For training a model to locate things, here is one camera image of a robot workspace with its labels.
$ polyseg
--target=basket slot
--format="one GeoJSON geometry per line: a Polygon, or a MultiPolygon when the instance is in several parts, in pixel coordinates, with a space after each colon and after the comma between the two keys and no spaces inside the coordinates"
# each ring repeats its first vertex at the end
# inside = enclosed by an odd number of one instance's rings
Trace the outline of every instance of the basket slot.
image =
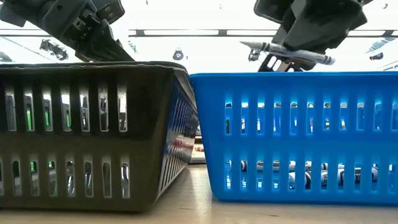
{"type": "Polygon", "coordinates": [[[322,188],[322,190],[328,189],[328,185],[329,185],[329,183],[328,183],[329,175],[328,174],[329,174],[328,163],[324,160],[321,163],[321,188],[322,188]]]}
{"type": "Polygon", "coordinates": [[[6,114],[7,114],[8,131],[17,131],[14,89],[8,88],[6,91],[7,91],[6,92],[6,114]]]}
{"type": "Polygon", "coordinates": [[[225,134],[231,134],[232,103],[225,104],[225,134]]]}
{"type": "Polygon", "coordinates": [[[84,183],[85,183],[85,196],[88,198],[94,197],[93,191],[93,157],[85,155],[84,161],[84,183]]]}
{"type": "Polygon", "coordinates": [[[232,168],[232,161],[226,160],[224,164],[224,187],[226,190],[231,189],[231,168],[232,168]]]}
{"type": "Polygon", "coordinates": [[[130,198],[130,159],[128,156],[122,156],[121,164],[121,188],[122,198],[130,198]]]}
{"type": "Polygon", "coordinates": [[[313,190],[314,186],[320,185],[320,178],[319,178],[320,175],[318,175],[319,172],[317,172],[320,170],[320,166],[313,167],[312,165],[313,165],[312,161],[304,162],[304,170],[305,171],[304,171],[304,175],[303,175],[303,180],[304,180],[304,189],[305,190],[313,190]]]}
{"type": "Polygon", "coordinates": [[[24,111],[26,131],[35,131],[34,101],[30,87],[24,88],[24,111]]]}
{"type": "Polygon", "coordinates": [[[313,103],[307,104],[307,134],[313,134],[314,107],[313,103]]]}
{"type": "Polygon", "coordinates": [[[290,134],[297,134],[297,103],[290,104],[290,134]]]}
{"type": "Polygon", "coordinates": [[[280,167],[282,164],[280,163],[279,155],[272,156],[272,170],[273,174],[271,174],[270,178],[272,179],[272,191],[276,191],[279,189],[279,180],[280,180],[280,167]]]}
{"type": "Polygon", "coordinates": [[[323,104],[323,129],[329,130],[331,126],[331,103],[323,104]]]}
{"type": "Polygon", "coordinates": [[[381,100],[377,100],[374,104],[374,130],[380,131],[384,129],[383,127],[383,102],[381,100]]]}
{"type": "Polygon", "coordinates": [[[299,177],[296,178],[296,165],[299,164],[296,164],[295,161],[289,161],[289,190],[295,190],[295,188],[299,184],[297,180],[301,179],[299,177]]]}
{"type": "Polygon", "coordinates": [[[52,113],[52,97],[51,97],[51,91],[49,88],[43,88],[43,94],[41,97],[42,100],[42,105],[43,105],[43,123],[44,123],[44,129],[45,131],[53,131],[53,113],[52,113]]]}
{"type": "Polygon", "coordinates": [[[75,158],[72,155],[65,157],[67,197],[76,195],[75,158]]]}
{"type": "Polygon", "coordinates": [[[371,184],[371,191],[372,193],[377,193],[379,191],[379,178],[380,178],[380,170],[379,170],[379,163],[374,163],[372,164],[371,167],[371,182],[375,182],[375,184],[371,184]]]}
{"type": "Polygon", "coordinates": [[[256,188],[258,191],[264,189],[264,161],[256,162],[256,188]]]}
{"type": "Polygon", "coordinates": [[[79,87],[79,108],[80,108],[80,126],[81,131],[90,131],[90,100],[88,86],[79,87]]]}
{"type": "Polygon", "coordinates": [[[118,85],[119,131],[127,131],[127,86],[118,85]]]}
{"type": "Polygon", "coordinates": [[[358,102],[357,130],[363,130],[365,124],[365,103],[358,102]]]}
{"type": "Polygon", "coordinates": [[[242,111],[241,111],[242,117],[242,134],[247,134],[248,133],[248,121],[249,121],[249,103],[242,103],[242,111]]]}
{"type": "Polygon", "coordinates": [[[264,101],[257,103],[257,133],[264,134],[265,118],[266,118],[266,104],[264,101]]]}
{"type": "Polygon", "coordinates": [[[337,190],[339,191],[344,191],[346,190],[347,183],[352,183],[353,182],[353,177],[352,174],[353,170],[348,169],[346,167],[346,163],[344,162],[339,162],[337,164],[337,190]]]}
{"type": "Polygon", "coordinates": [[[49,180],[47,183],[49,185],[48,193],[50,197],[58,197],[58,164],[54,155],[49,155],[47,164],[47,179],[49,180]]]}
{"type": "Polygon", "coordinates": [[[112,198],[111,158],[109,156],[103,157],[101,164],[102,164],[103,196],[104,198],[112,198]]]}
{"type": "Polygon", "coordinates": [[[282,104],[277,101],[274,103],[274,134],[280,134],[280,114],[282,104]]]}
{"type": "Polygon", "coordinates": [[[348,122],[348,104],[346,102],[340,103],[340,129],[346,130],[348,122]]]}
{"type": "Polygon", "coordinates": [[[39,172],[39,158],[37,155],[30,156],[30,193],[34,197],[40,196],[40,178],[41,173],[39,172]]]}
{"type": "Polygon", "coordinates": [[[12,194],[22,196],[21,160],[18,156],[12,158],[12,194]]]}
{"type": "Polygon", "coordinates": [[[109,131],[108,86],[102,84],[98,87],[99,130],[109,131]]]}
{"type": "Polygon", "coordinates": [[[70,87],[63,86],[61,89],[61,114],[62,114],[62,130],[65,132],[72,131],[72,112],[70,106],[70,87]]]}
{"type": "Polygon", "coordinates": [[[241,190],[248,190],[248,161],[240,161],[241,162],[241,190]]]}
{"type": "Polygon", "coordinates": [[[242,135],[242,98],[240,93],[233,95],[232,99],[232,119],[231,119],[231,134],[240,138],[242,135]]]}

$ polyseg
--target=ceiling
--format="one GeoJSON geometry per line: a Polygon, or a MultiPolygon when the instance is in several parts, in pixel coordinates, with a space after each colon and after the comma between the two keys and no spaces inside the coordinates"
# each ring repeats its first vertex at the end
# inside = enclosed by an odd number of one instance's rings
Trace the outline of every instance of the ceiling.
{"type": "MultiPolygon", "coordinates": [[[[256,0],[122,0],[125,29],[277,29],[253,12],[256,0]]],[[[368,23],[359,30],[398,30],[398,1],[374,0],[364,6],[368,23]]],[[[0,22],[0,29],[20,29],[0,22]]],[[[27,23],[23,29],[37,29],[27,23]]]]}

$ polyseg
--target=black plastic basket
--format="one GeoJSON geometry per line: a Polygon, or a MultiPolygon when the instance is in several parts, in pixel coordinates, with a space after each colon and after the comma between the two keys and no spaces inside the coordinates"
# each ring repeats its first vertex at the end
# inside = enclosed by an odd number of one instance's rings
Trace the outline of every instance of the black plastic basket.
{"type": "Polygon", "coordinates": [[[0,207],[143,211],[191,159],[174,63],[0,67],[0,207]]]}

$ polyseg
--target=crayon in basket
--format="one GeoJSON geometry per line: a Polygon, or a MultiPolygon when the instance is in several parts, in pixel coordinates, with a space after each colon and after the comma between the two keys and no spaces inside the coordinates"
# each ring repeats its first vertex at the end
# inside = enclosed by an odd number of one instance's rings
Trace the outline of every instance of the crayon in basket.
{"type": "MultiPolygon", "coordinates": [[[[274,172],[279,172],[279,167],[280,167],[280,162],[279,161],[274,161],[272,163],[272,170],[274,172]]],[[[310,171],[312,167],[312,162],[307,161],[305,162],[305,171],[310,171]]],[[[339,169],[344,169],[344,164],[338,164],[339,169]]],[[[242,172],[246,172],[248,169],[248,162],[247,161],[241,161],[241,170],[242,172]]],[[[264,163],[262,161],[257,162],[257,172],[262,172],[264,169],[264,163]]],[[[296,162],[295,161],[289,161],[289,172],[294,172],[296,169],[296,162]]],[[[321,164],[321,170],[327,170],[328,169],[328,164],[327,163],[322,163],[321,164]]]]}
{"type": "MultiPolygon", "coordinates": [[[[377,181],[377,175],[378,175],[379,169],[377,167],[372,167],[372,182],[377,181]]],[[[344,184],[344,169],[338,169],[337,172],[337,181],[338,185],[343,185],[344,184]]],[[[295,172],[289,173],[289,188],[294,189],[295,188],[295,172]]],[[[312,172],[311,171],[306,171],[305,172],[305,177],[304,177],[304,184],[306,189],[310,189],[311,187],[311,177],[312,177],[312,172]]],[[[354,170],[354,179],[355,183],[358,184],[361,182],[361,168],[357,167],[354,170]]],[[[328,185],[328,171],[327,170],[322,170],[321,171],[321,186],[327,186],[328,185]]]]}

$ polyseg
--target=blue plastic basket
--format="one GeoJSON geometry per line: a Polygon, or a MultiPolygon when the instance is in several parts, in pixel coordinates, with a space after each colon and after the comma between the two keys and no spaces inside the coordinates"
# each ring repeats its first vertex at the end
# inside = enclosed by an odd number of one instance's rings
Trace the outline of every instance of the blue plastic basket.
{"type": "Polygon", "coordinates": [[[219,199],[398,203],[398,72],[196,74],[191,79],[211,189],[219,199]]]}

